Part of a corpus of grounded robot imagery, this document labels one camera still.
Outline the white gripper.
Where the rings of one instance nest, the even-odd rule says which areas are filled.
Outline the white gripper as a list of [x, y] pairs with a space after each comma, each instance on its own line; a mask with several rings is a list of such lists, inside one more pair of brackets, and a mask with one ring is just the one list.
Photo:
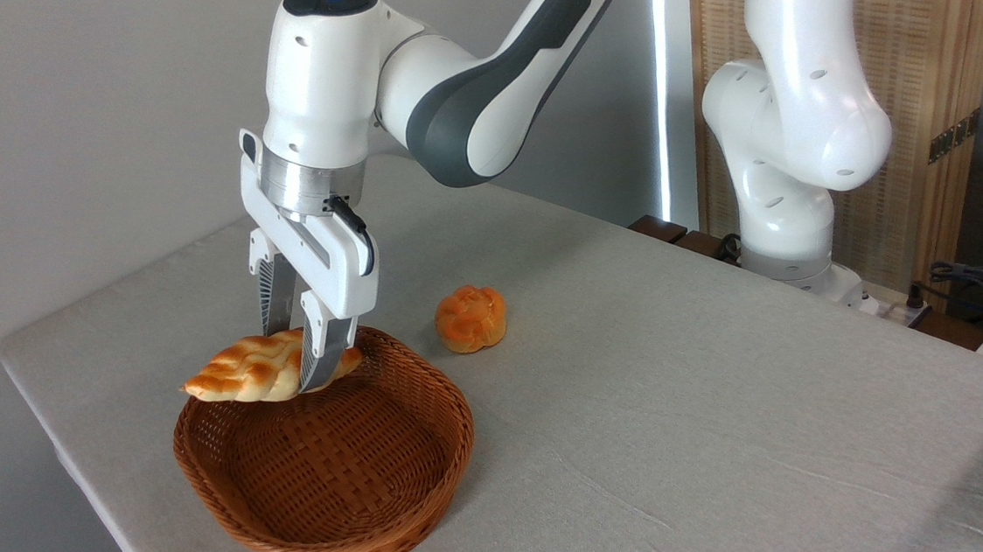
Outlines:
[[366, 164], [315, 169], [282, 159], [243, 129], [241, 200], [256, 228], [248, 268], [263, 335], [288, 331], [296, 280], [304, 283], [300, 394], [329, 384], [353, 344], [358, 316], [377, 300], [376, 246], [354, 212]]

